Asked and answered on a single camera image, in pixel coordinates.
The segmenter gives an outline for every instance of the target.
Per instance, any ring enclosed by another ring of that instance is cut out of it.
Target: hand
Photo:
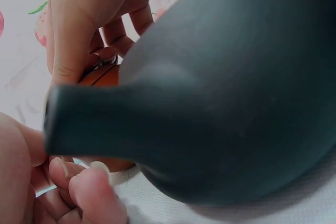
[[[40,132],[1,113],[0,138],[0,223],[126,223],[106,167],[47,157]],[[35,197],[52,183],[57,188]]]
[[[47,57],[54,84],[76,84],[99,57],[124,56],[133,41],[121,19],[129,13],[139,35],[153,23],[149,0],[49,0]],[[98,29],[108,44],[104,43]]]

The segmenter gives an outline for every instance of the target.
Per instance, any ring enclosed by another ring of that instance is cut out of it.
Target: white cloth
[[[1,35],[0,18],[0,111],[35,129],[41,129],[50,76],[43,47],[45,8],[28,13],[45,1],[0,0],[5,24]],[[151,0],[154,18],[174,1]],[[129,36],[137,40],[129,18],[124,20]],[[211,210],[191,208],[164,196],[137,168],[113,178],[128,208],[130,224],[332,224],[336,223],[335,173],[336,149],[307,175],[266,199]]]

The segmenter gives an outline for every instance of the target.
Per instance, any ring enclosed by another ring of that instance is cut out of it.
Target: dark green teapot
[[[336,0],[179,0],[119,86],[49,94],[49,154],[134,161],[168,196],[258,199],[336,142]]]

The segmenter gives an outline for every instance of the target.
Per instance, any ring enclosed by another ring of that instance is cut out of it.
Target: metal ring
[[[105,65],[118,65],[118,63],[119,63],[119,57],[118,54],[115,54],[111,59],[101,60],[98,64],[98,68]]]

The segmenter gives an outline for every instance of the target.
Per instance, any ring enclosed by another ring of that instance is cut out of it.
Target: brown object
[[[104,65],[87,75],[85,75],[79,85],[106,87],[118,85],[119,65]],[[119,172],[134,166],[130,161],[118,158],[104,158],[104,157],[85,157],[80,159],[89,164],[93,161],[101,161],[108,166],[110,172]]]

